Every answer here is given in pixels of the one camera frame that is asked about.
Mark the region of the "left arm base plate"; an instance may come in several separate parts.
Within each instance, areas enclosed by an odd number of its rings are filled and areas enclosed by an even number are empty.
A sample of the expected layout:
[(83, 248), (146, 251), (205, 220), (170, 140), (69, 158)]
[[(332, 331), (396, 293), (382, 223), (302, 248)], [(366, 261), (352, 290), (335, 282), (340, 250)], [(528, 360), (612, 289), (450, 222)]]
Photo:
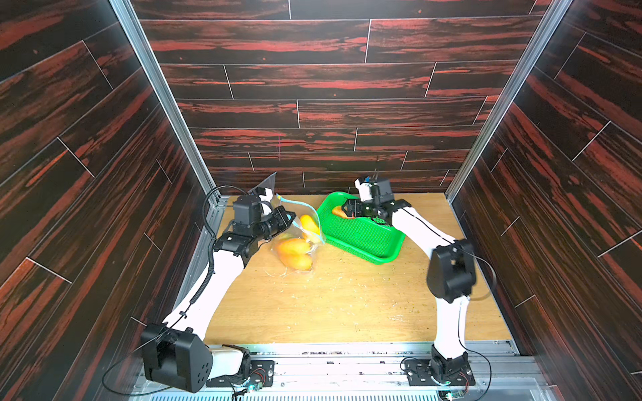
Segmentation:
[(235, 388), (258, 391), (270, 388), (274, 384), (275, 362), (273, 360), (255, 360), (243, 362), (239, 371), (209, 379), (207, 388)]

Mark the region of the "yellow mango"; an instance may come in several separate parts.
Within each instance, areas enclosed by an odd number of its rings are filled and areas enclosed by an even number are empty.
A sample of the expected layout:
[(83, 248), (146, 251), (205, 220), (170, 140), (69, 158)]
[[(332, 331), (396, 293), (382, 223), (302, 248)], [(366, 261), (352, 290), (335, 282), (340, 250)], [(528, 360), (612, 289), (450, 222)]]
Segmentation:
[(309, 215), (302, 215), (300, 217), (301, 227), (306, 230), (308, 233), (312, 233), (316, 236), (320, 235), (320, 229), (313, 217)]

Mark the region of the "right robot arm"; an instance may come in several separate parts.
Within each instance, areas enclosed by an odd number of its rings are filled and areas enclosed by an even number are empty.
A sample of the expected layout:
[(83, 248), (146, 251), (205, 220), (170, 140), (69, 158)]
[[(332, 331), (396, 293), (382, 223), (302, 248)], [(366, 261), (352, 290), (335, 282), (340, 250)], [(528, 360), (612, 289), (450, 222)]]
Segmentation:
[(349, 218), (378, 218), (403, 232), (429, 257), (426, 285), (436, 299), (437, 332), (429, 369), (445, 384), (470, 369), (466, 350), (466, 313), (476, 285), (471, 242), (457, 240), (428, 222), (406, 200), (396, 200), (387, 179), (357, 179), (359, 199), (347, 200), (342, 210)]

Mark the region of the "clear zip bag blue zipper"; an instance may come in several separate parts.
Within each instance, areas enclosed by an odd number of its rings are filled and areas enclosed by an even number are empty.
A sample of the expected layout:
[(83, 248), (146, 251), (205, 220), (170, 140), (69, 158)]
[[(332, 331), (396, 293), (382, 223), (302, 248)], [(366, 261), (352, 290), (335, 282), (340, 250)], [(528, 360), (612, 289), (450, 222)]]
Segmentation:
[(248, 193), (249, 195), (258, 196), (262, 201), (270, 202), (274, 198), (277, 172), (272, 173)]

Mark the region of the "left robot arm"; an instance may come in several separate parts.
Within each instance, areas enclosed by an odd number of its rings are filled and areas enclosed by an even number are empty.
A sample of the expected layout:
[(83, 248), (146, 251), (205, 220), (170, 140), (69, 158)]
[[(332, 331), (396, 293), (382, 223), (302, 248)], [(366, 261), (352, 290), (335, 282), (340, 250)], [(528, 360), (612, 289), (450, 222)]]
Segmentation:
[(271, 189), (258, 189), (233, 202), (230, 230), (214, 237), (207, 266), (180, 304), (162, 323), (141, 335), (145, 377), (190, 393), (218, 380), (244, 383), (250, 375), (249, 352), (231, 345), (210, 349), (204, 340), (209, 322), (233, 282), (258, 251), (286, 232), (296, 215), (273, 207)]

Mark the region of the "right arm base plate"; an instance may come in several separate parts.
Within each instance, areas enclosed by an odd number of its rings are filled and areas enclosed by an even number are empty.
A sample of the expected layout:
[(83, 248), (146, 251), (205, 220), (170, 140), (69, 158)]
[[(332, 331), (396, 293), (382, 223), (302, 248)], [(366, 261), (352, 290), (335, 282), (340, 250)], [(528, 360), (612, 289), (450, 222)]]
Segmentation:
[(404, 358), (400, 363), (411, 387), (471, 387), (476, 384), (468, 361), (468, 354), (456, 359)]

